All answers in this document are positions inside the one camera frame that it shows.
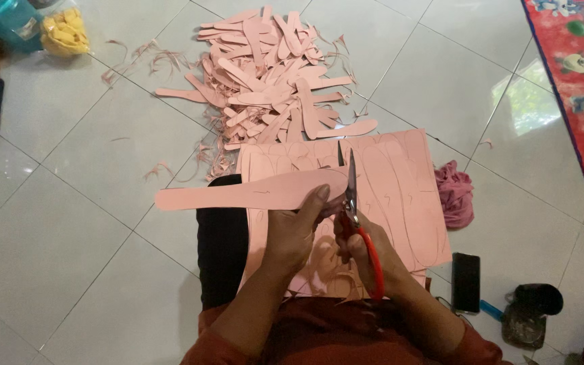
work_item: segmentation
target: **yellow bag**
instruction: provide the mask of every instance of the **yellow bag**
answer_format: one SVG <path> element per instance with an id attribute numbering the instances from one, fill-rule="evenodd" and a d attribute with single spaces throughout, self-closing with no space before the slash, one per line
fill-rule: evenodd
<path id="1" fill-rule="evenodd" d="M 45 17 L 40 41 L 47 52 L 60 57 L 87 53 L 90 50 L 82 16 L 76 8 Z"/>

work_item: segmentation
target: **sleeve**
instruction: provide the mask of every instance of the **sleeve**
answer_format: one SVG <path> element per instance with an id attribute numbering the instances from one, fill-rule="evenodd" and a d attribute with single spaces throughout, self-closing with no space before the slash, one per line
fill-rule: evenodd
<path id="1" fill-rule="evenodd" d="M 249 358 L 224 338 L 206 330 L 197 339 L 180 365 L 245 365 Z"/>
<path id="2" fill-rule="evenodd" d="M 498 345 L 484 340 L 477 331 L 465 325 L 465 333 L 459 346 L 453 353 L 440 359 L 443 365 L 475 364 L 475 365 L 510 365 L 502 361 L 502 349 Z"/>

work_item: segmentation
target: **hand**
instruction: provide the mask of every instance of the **hand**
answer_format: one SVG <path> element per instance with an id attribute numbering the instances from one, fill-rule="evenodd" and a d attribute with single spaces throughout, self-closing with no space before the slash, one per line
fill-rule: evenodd
<path id="1" fill-rule="evenodd" d="M 291 278 L 306 265 L 315 241 L 316 220 L 329 195 L 330 186 L 322 185 L 308 195 L 298 212 L 268 211 L 262 268 L 272 275 Z"/>
<path id="2" fill-rule="evenodd" d="M 364 239 L 362 239 L 360 235 L 355 234 L 351 237 L 344 237 L 344 235 L 342 235 L 342 214 L 344 214 L 343 211 L 337 214 L 334 221 L 334 232 L 337 245 L 339 246 L 337 256 L 341 257 L 344 264 L 353 258 L 358 266 L 358 273 L 360 274 L 362 283 L 367 289 L 371 290 L 375 288 L 375 279 L 373 269 L 369 264 L 369 251 L 364 243 Z M 407 280 L 413 280 L 410 272 L 402 263 L 398 253 L 393 249 L 384 228 L 370 222 L 366 216 L 359 211 L 358 219 L 360 220 L 362 227 L 364 227 L 364 230 L 369 233 L 371 241 L 373 241 L 373 245 L 378 253 L 378 259 L 380 260 L 382 273 L 384 274 L 385 296 L 393 297 L 400 294 L 400 291 L 405 283 L 407 283 Z"/>

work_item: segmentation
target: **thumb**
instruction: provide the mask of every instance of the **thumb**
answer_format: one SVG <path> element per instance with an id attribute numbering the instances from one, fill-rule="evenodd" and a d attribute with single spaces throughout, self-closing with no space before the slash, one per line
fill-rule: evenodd
<path id="1" fill-rule="evenodd" d="M 348 237 L 346 248 L 360 270 L 369 266 L 369 251 L 367 250 L 367 245 L 364 243 L 362 236 L 353 235 Z"/>
<path id="2" fill-rule="evenodd" d="M 301 225 L 307 225 L 312 227 L 315 220 L 319 216 L 321 209 L 324 207 L 324 203 L 326 203 L 329 199 L 330 195 L 330 186 L 328 184 L 322 185 L 316 188 L 308 197 L 306 197 L 306 201 L 303 203 L 301 210 L 296 215 L 297 221 Z"/>

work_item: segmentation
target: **person's left hand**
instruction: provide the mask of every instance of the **person's left hand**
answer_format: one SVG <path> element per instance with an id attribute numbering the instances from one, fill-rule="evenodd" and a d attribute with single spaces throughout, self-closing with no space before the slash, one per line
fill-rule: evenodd
<path id="1" fill-rule="evenodd" d="M 330 186 L 322 185 L 308 195 L 298 212 L 268 211 L 267 245 L 261 267 L 291 277 L 305 266 L 315 240 L 317 220 L 320 223 L 324 219 L 322 211 L 327 214 L 334 208 L 326 203 L 329 195 Z"/>

